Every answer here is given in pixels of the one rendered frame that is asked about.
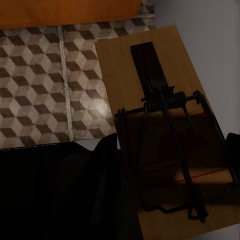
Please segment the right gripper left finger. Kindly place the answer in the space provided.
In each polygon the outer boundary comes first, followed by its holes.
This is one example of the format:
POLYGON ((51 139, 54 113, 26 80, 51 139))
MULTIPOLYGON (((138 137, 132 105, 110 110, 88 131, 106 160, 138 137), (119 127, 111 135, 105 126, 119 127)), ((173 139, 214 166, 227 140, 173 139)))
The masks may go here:
POLYGON ((117 240, 117 138, 101 138, 38 240, 117 240), (106 166, 101 221, 88 223, 106 166))

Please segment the mousetrap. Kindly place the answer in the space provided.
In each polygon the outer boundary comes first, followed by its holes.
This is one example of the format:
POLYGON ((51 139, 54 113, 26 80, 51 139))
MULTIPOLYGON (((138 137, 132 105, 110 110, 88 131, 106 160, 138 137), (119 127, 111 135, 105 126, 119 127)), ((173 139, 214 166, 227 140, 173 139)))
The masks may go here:
POLYGON ((96 41, 144 240, 240 223, 240 173, 175 25, 96 41))

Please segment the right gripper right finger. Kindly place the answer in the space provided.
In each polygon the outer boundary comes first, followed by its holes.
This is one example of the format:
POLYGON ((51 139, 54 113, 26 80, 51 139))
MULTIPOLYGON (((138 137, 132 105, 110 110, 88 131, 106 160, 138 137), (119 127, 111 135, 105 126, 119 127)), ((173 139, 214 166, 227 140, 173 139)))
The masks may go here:
POLYGON ((234 165, 240 173, 240 135, 235 133, 229 133, 226 138, 226 143, 231 152, 231 157, 234 165))

